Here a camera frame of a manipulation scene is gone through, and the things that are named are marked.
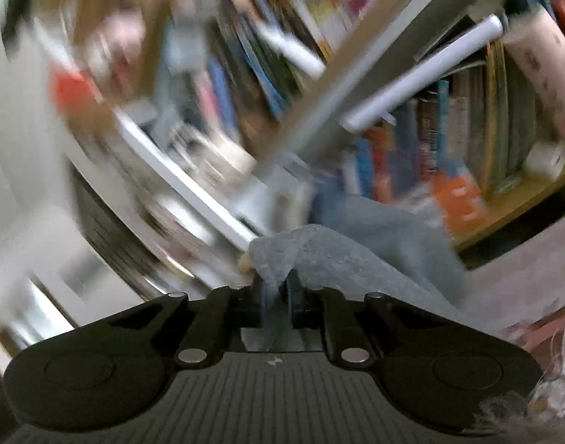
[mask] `white wall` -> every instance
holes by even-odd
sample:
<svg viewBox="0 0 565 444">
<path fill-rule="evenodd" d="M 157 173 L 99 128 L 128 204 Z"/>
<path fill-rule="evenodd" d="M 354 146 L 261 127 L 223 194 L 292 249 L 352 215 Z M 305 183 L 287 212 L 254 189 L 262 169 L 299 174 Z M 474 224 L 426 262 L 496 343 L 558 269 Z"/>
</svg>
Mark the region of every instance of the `white wall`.
<svg viewBox="0 0 565 444">
<path fill-rule="evenodd" d="M 0 20 L 5 0 L 0 0 Z M 28 32 L 8 61 L 0 40 L 0 240 L 14 223 L 53 202 L 67 208 L 68 185 L 53 133 L 47 59 Z"/>
</svg>

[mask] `book spine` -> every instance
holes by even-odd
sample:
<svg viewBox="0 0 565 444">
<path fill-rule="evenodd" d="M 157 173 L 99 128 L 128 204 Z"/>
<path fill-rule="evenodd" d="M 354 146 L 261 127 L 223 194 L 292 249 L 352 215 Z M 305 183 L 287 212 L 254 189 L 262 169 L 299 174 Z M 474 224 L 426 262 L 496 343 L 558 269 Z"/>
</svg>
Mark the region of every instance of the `book spine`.
<svg viewBox="0 0 565 444">
<path fill-rule="evenodd" d="M 449 81 L 437 82 L 437 167 L 445 165 L 449 126 Z"/>
<path fill-rule="evenodd" d="M 269 4 L 284 31 L 295 35 L 311 51 L 316 53 L 322 60 L 324 59 L 320 47 L 297 14 L 290 0 L 266 0 L 266 3 Z"/>
<path fill-rule="evenodd" d="M 373 127 L 365 133 L 365 137 L 371 142 L 373 159 L 373 188 L 372 198 L 377 202 L 389 204 L 392 200 L 391 176 L 387 170 L 387 158 L 385 146 L 387 140 L 387 129 Z"/>
<path fill-rule="evenodd" d="M 507 59 L 507 85 L 509 86 L 509 154 L 507 156 L 507 176 L 515 175 L 519 169 L 519 155 L 521 154 L 521 131 L 524 126 L 521 102 L 524 96 L 520 94 L 521 71 L 516 67 L 512 58 Z"/>
<path fill-rule="evenodd" d="M 501 186 L 507 179 L 509 157 L 509 96 L 505 48 L 500 41 L 494 43 L 497 59 L 497 155 L 494 165 L 494 185 Z"/>
<path fill-rule="evenodd" d="M 396 148 L 396 126 L 387 125 L 385 128 L 387 129 L 384 139 L 385 142 L 384 155 L 385 155 L 385 164 L 387 166 L 386 173 L 387 175 L 389 175 L 391 194 L 396 195 L 399 184 L 398 155 Z"/>
<path fill-rule="evenodd" d="M 227 84 L 227 77 L 219 61 L 212 57 L 208 61 L 208 73 L 213 83 L 217 106 L 221 121 L 227 136 L 235 143 L 241 143 L 237 116 L 233 107 L 233 100 Z"/>
<path fill-rule="evenodd" d="M 484 161 L 482 175 L 480 176 L 480 190 L 483 195 L 492 191 L 496 147 L 498 140 L 498 88 L 497 88 L 497 60 L 493 44 L 487 48 L 487 75 L 486 75 L 486 136 L 484 140 Z"/>
<path fill-rule="evenodd" d="M 375 174 L 385 173 L 387 164 L 385 162 L 385 134 L 387 130 L 383 127 L 373 127 L 366 131 L 365 138 L 371 142 L 373 156 L 373 168 Z"/>
<path fill-rule="evenodd" d="M 268 79 L 260 59 L 254 52 L 254 48 L 252 47 L 248 35 L 243 31 L 240 25 L 236 26 L 237 30 L 237 37 L 239 38 L 239 42 L 243 48 L 243 53 L 246 58 L 246 62 L 250 69 L 254 72 L 258 83 L 260 84 L 260 88 L 262 89 L 264 96 L 268 102 L 268 107 L 270 108 L 271 113 L 273 116 L 280 120 L 284 114 L 284 106 L 285 102 L 283 97 L 277 92 L 275 86 L 272 82 Z"/>
<path fill-rule="evenodd" d="M 396 118 L 397 180 L 396 196 L 411 189 L 419 180 L 417 100 L 408 100 L 394 111 Z"/>
<path fill-rule="evenodd" d="M 405 144 L 405 166 L 406 172 L 408 173 L 406 190 L 409 190 L 420 181 L 420 159 L 418 153 L 418 100 L 414 98 L 406 102 Z"/>
<path fill-rule="evenodd" d="M 421 180 L 426 182 L 437 172 L 437 103 L 432 95 L 419 102 L 419 140 Z"/>
<path fill-rule="evenodd" d="M 472 69 L 462 70 L 452 77 L 453 95 L 458 100 L 459 120 L 457 121 L 457 158 L 467 160 L 471 126 L 471 78 Z"/>
<path fill-rule="evenodd" d="M 297 81 L 289 69 L 287 59 L 274 52 L 260 38 L 253 22 L 245 16 L 242 18 L 245 22 L 246 35 L 250 39 L 250 44 L 257 55 L 262 71 L 267 75 L 268 79 L 275 86 L 278 93 L 288 102 L 298 93 Z"/>
<path fill-rule="evenodd" d="M 449 114 L 447 119 L 447 151 L 448 160 L 457 158 L 457 126 L 459 123 L 459 106 L 457 98 L 449 99 Z"/>
<path fill-rule="evenodd" d="M 465 162 L 477 182 L 481 181 L 485 139 L 485 69 L 470 70 L 470 132 Z"/>
<path fill-rule="evenodd" d="M 371 142 L 360 138 L 355 142 L 357 148 L 357 172 L 359 176 L 361 195 L 368 199 L 373 197 L 373 177 L 375 175 Z"/>
<path fill-rule="evenodd" d="M 315 40 L 317 46 L 322 51 L 326 60 L 332 58 L 333 53 L 328 45 L 328 42 L 322 35 L 322 31 L 320 30 L 319 26 L 317 25 L 317 21 L 311 15 L 309 8 L 304 0 L 289 0 L 292 5 L 292 8 L 295 10 L 296 14 L 298 15 L 299 19 L 302 21 L 303 25 L 307 28 L 308 32 L 310 33 L 311 37 Z"/>
<path fill-rule="evenodd" d="M 273 26 L 277 30 L 282 31 L 278 18 L 267 0 L 254 0 L 254 3 L 256 4 L 258 11 L 262 15 L 262 18 L 264 18 L 264 21 L 266 21 L 267 24 Z"/>
<path fill-rule="evenodd" d="M 259 105 L 263 99 L 262 91 L 247 61 L 243 58 L 244 50 L 232 23 L 220 16 L 216 18 L 214 26 L 209 27 L 208 30 L 209 37 L 212 38 L 214 47 L 221 56 L 221 61 L 229 71 L 228 77 L 233 87 L 237 110 Z"/>
<path fill-rule="evenodd" d="M 357 157 L 351 152 L 347 152 L 342 160 L 342 186 L 344 188 L 344 193 L 346 194 L 361 194 Z"/>
<path fill-rule="evenodd" d="M 214 94 L 213 84 L 206 70 L 194 74 L 194 86 L 198 96 L 198 108 L 202 114 L 208 135 L 210 137 L 223 130 L 221 118 L 218 114 L 217 98 Z"/>
</svg>

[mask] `gray cloth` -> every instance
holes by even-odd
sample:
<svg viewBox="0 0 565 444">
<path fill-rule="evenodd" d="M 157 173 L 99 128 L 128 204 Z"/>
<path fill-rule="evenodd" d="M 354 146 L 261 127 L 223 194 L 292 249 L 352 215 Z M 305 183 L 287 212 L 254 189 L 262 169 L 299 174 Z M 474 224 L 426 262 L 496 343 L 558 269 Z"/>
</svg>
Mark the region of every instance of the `gray cloth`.
<svg viewBox="0 0 565 444">
<path fill-rule="evenodd" d="M 416 215 L 349 195 L 337 199 L 315 223 L 367 247 L 425 289 L 439 290 L 451 304 L 459 303 L 467 272 L 446 235 Z"/>
<path fill-rule="evenodd" d="M 343 199 L 334 215 L 336 230 L 306 225 L 252 241 L 249 254 L 265 282 L 266 309 L 277 307 L 280 284 L 296 269 L 310 289 L 333 287 L 357 301 L 382 292 L 482 330 L 451 304 L 465 270 L 443 235 L 401 209 L 358 197 Z M 276 324 L 283 318 L 278 315 L 267 318 L 276 340 L 284 327 Z"/>
</svg>

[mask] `red object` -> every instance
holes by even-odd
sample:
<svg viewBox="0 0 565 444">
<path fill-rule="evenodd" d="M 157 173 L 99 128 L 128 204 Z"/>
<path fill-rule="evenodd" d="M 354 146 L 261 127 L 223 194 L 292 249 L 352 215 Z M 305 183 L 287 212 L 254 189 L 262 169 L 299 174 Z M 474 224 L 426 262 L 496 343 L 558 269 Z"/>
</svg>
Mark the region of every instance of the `red object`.
<svg viewBox="0 0 565 444">
<path fill-rule="evenodd" d="M 95 99 L 95 83 L 83 73 L 54 68 L 50 74 L 50 86 L 54 105 L 60 111 L 74 110 Z"/>
<path fill-rule="evenodd" d="M 373 199 L 382 204 L 390 204 L 393 200 L 391 176 L 387 171 L 388 145 L 387 129 L 373 127 L 366 131 L 365 138 L 371 142 L 371 154 L 375 176 L 373 178 Z"/>
</svg>

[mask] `wooden shelf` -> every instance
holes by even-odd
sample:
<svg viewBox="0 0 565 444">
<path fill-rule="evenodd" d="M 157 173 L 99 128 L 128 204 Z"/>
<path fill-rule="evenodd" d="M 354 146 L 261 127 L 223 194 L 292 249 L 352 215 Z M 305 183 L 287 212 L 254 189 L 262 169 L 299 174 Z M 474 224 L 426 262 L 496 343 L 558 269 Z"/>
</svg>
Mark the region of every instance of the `wooden shelf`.
<svg viewBox="0 0 565 444">
<path fill-rule="evenodd" d="M 535 207 L 564 185 L 565 168 L 555 182 L 528 177 L 509 193 L 492 197 L 487 202 L 488 217 L 486 221 L 474 230 L 456 238 L 454 241 L 455 249 L 461 252 L 461 250 L 471 247 L 526 213 L 527 210 Z"/>
</svg>

